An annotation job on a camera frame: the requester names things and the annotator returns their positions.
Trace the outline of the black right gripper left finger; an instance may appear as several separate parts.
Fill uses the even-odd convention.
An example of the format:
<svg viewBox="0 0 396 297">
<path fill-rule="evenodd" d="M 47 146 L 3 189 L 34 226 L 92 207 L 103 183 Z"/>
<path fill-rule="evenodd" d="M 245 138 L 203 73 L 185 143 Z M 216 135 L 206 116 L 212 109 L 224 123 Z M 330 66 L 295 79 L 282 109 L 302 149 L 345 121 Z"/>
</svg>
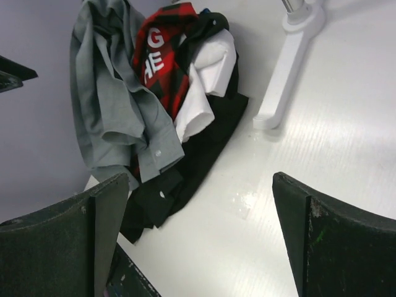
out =
<svg viewBox="0 0 396 297">
<path fill-rule="evenodd" d="M 128 192 L 117 174 L 1 223 L 1 296 L 103 296 Z"/>
</svg>

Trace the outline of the grey button-up shirt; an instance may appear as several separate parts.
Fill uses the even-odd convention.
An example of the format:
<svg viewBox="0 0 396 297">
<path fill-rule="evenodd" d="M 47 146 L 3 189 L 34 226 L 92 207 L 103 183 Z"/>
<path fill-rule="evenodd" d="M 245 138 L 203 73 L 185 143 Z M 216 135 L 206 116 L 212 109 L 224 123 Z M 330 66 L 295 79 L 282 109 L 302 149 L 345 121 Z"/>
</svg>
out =
<svg viewBox="0 0 396 297">
<path fill-rule="evenodd" d="M 70 46 L 75 133 L 85 165 L 97 181 L 131 174 L 136 189 L 176 164 L 184 151 L 159 99 L 132 66 L 144 16 L 128 1 L 84 1 Z"/>
</svg>

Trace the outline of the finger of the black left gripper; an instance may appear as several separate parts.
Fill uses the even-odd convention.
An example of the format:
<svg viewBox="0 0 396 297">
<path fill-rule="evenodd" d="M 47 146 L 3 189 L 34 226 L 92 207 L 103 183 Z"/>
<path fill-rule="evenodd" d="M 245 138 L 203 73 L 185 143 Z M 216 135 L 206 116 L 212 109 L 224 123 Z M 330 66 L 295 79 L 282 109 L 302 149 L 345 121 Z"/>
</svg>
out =
<svg viewBox="0 0 396 297">
<path fill-rule="evenodd" d="M 33 69 L 16 63 L 10 59 L 0 56 L 0 68 L 2 72 L 18 77 L 22 81 L 34 79 L 38 74 Z"/>
<path fill-rule="evenodd" d="M 0 71 L 0 92 L 8 92 L 10 90 L 21 88 L 24 84 L 22 80 L 12 74 Z"/>
</svg>

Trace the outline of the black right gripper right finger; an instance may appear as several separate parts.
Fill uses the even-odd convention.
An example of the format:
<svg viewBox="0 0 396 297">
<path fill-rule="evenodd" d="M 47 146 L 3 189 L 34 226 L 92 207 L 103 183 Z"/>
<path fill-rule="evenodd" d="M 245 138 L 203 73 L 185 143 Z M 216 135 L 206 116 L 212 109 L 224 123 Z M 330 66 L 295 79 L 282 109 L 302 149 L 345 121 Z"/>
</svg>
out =
<svg viewBox="0 0 396 297">
<path fill-rule="evenodd" d="M 395 296 L 395 220 L 273 175 L 299 296 Z"/>
</svg>

